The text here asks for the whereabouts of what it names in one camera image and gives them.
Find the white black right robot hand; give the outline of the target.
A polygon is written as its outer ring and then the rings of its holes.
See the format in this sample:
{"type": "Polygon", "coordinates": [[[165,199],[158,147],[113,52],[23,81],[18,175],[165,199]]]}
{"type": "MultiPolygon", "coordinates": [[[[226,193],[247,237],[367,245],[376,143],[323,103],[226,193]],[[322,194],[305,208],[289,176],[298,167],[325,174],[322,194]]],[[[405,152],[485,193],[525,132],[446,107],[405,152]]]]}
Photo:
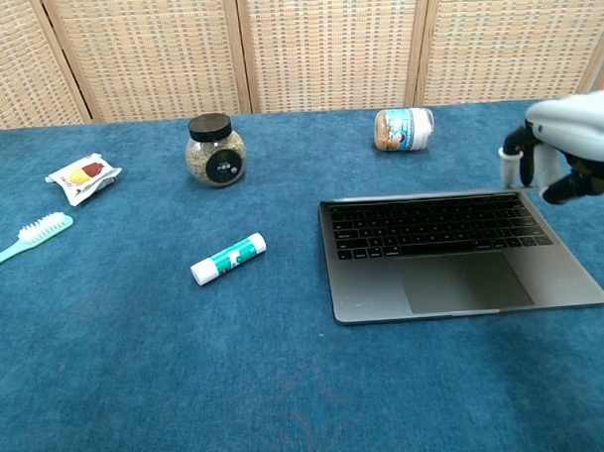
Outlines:
{"type": "Polygon", "coordinates": [[[527,108],[524,122],[499,149],[502,184],[534,184],[561,205],[604,192],[604,90],[545,99],[527,108]]]}

